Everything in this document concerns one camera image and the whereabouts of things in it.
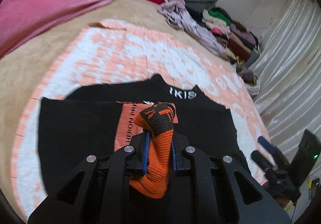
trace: beige blanket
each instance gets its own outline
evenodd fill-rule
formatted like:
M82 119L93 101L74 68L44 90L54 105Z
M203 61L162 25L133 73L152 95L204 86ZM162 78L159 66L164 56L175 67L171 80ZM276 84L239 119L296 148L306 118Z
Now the beige blanket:
M185 32L172 29L157 13L158 6L146 0L116 0L112 4L76 17L28 41L0 60L0 187L20 215L11 189L10 158L15 131L22 111L51 63L75 39L81 29L93 21L123 19L173 35L186 45L232 69L229 63L213 56Z

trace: purple garment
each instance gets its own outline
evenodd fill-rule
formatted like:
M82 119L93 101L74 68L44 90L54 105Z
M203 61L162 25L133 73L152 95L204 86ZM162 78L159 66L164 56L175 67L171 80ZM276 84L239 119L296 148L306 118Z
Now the purple garment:
M244 40L247 40L249 43L251 43L253 45L256 45L255 38L250 32L248 32L248 31L245 33L241 32L240 30L238 30L236 28L235 24L231 24L230 29L231 29L231 32L233 32L237 36L242 37Z
M163 3L159 6L158 11L166 17L170 26L175 29L185 30L212 54L228 60L227 51L217 42L211 31L197 24L180 2Z

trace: pink blanket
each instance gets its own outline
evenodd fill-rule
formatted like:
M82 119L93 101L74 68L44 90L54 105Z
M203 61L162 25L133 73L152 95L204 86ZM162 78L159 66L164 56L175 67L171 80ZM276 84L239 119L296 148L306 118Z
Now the pink blanket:
M3 0L0 58L49 28L113 0Z

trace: curtain fold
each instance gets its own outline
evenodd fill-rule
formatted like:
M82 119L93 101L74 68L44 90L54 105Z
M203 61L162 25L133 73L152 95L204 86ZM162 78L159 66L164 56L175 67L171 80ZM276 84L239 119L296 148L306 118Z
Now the curtain fold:
M321 9L313 0L289 0L263 37L250 67L261 79L254 98L273 144L292 160L305 129L321 139ZM317 161L313 171L321 168Z

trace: metal pivot bolt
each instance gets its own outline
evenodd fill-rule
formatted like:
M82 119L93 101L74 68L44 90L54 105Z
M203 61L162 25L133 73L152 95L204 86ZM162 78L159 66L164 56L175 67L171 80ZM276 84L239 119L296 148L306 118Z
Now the metal pivot bolt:
M134 147L133 146L126 146L125 148L124 148L124 151L126 151L126 152L132 152L134 150Z
M231 163L231 162L233 161L232 157L231 157L231 156L228 156L228 155L224 156L224 157L223 157L223 160L224 160L226 163Z
M187 147L185 148L185 150L186 150L188 153L193 153L193 152L195 152L195 148L194 148L193 146L187 146Z
M89 155L86 160L88 162L94 162L96 160L96 156L95 155Z

